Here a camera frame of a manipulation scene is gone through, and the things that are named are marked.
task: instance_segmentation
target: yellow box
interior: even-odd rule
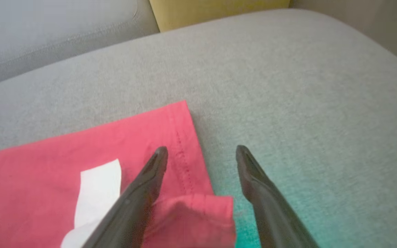
[[[227,16],[288,8],[290,0],[150,0],[161,32]]]

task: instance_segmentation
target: pink fabric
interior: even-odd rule
[[[0,151],[0,247],[60,246],[80,172],[118,158],[124,190],[159,146],[169,159],[143,247],[233,247],[233,200],[214,196],[186,102]]]

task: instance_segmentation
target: couch cushion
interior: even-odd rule
[[[1,0],[0,81],[158,31],[148,0]]]
[[[1,82],[0,149],[183,99],[214,191],[235,198],[238,246],[259,247],[238,144],[321,247],[397,246],[397,58],[313,12],[194,25]]]

